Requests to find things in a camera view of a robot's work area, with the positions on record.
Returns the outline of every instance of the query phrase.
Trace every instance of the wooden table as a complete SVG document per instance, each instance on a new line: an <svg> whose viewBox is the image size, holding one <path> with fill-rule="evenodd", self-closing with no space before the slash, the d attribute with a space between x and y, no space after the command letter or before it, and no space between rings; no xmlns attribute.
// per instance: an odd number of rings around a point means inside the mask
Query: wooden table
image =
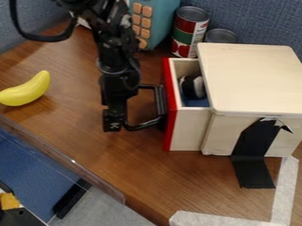
<svg viewBox="0 0 302 226"><path fill-rule="evenodd" d="M138 54L144 83L160 83L161 58L169 56L167 48ZM1 55L0 90L40 70L52 76L49 91L38 101L1 106L1 125L157 225L168 225L178 210L269 221L275 190L240 189L228 157L164 153L162 133L155 128L104 133L96 57L92 36L83 27L68 41L30 41ZM149 91L131 99L131 120L153 117L153 104ZM295 156L302 159L301 153L300 147ZM276 180L280 159L267 163ZM302 222L301 170L298 176L292 225Z"/></svg>

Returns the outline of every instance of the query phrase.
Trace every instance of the gray wall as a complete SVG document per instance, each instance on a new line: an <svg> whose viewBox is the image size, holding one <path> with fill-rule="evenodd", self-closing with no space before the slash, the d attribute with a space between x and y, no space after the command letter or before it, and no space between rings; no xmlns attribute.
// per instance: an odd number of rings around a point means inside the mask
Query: gray wall
<svg viewBox="0 0 302 226"><path fill-rule="evenodd" d="M183 0L206 10L210 28L230 29L241 42L288 45L302 60L302 0Z"/></svg>
<svg viewBox="0 0 302 226"><path fill-rule="evenodd" d="M18 0L19 18L24 29L37 32L54 26L67 16L67 11L50 0ZM0 53L24 41L11 22L9 0L0 0Z"/></svg>

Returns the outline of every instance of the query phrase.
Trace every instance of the toy banana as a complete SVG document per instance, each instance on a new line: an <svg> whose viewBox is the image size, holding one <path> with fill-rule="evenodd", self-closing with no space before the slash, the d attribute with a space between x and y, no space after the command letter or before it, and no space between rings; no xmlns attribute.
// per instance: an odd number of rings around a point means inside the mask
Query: toy banana
<svg viewBox="0 0 302 226"><path fill-rule="evenodd" d="M20 106L33 102L47 91L49 83L49 72L41 71L33 76L28 82L1 91L0 103L7 106Z"/></svg>

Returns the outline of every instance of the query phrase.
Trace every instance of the black and white toy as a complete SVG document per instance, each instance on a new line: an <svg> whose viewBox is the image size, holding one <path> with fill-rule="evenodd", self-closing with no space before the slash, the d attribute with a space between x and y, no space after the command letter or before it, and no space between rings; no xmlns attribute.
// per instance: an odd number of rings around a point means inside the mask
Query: black and white toy
<svg viewBox="0 0 302 226"><path fill-rule="evenodd" d="M186 75L179 80L180 93L187 99L202 99L206 91L201 75Z"/></svg>

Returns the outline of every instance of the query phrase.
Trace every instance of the soup can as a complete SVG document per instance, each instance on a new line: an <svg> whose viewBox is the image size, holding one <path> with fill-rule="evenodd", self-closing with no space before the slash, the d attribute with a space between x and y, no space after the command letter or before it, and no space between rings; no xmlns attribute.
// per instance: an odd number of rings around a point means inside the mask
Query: soup can
<svg viewBox="0 0 302 226"><path fill-rule="evenodd" d="M205 42L238 43L238 37L229 30L216 28L206 33Z"/></svg>
<svg viewBox="0 0 302 226"><path fill-rule="evenodd" d="M198 7L184 6L176 14L171 52L177 57L195 58L197 44L203 41L208 28L208 13Z"/></svg>

